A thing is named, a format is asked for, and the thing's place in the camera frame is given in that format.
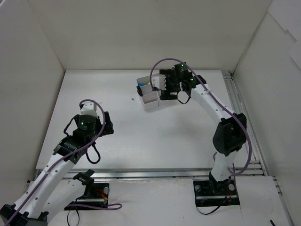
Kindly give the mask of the black handled scissors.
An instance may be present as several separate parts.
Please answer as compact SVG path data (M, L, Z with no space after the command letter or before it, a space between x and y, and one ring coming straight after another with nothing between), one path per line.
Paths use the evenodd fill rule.
M136 88L137 88L137 93L138 93L138 95L139 95L140 97L142 97L142 96L143 96L143 91L142 91L141 87L140 87L140 86L136 86Z

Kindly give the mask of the grey white eraser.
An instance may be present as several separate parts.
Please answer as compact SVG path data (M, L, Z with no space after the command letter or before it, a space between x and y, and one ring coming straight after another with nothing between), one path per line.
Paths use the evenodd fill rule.
M157 101L156 99L147 99L145 101L145 103L147 104L147 103L152 103L152 102L156 102L156 101Z

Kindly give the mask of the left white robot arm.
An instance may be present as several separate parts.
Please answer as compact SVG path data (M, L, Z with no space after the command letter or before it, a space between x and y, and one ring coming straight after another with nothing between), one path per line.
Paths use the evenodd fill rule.
M55 189L64 176L95 147L99 137L113 134L113 124L108 112L103 121L96 113L77 114L72 118L77 128L58 143L44 170L28 190L14 204L5 204L0 217L6 226L47 226L56 214L80 197L90 197L94 192L94 171L89 169L76 174L59 192Z

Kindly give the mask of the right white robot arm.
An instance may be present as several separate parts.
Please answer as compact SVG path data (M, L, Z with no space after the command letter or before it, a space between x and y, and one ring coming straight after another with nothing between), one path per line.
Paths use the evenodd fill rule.
M213 145L216 149L214 166L209 173L208 188L219 194L230 181L230 168L237 152L246 142L246 117L222 104L211 92L206 80L190 72L184 63L171 69L161 69L151 78L153 89L161 92L161 100L177 99L180 92L196 101L216 124Z

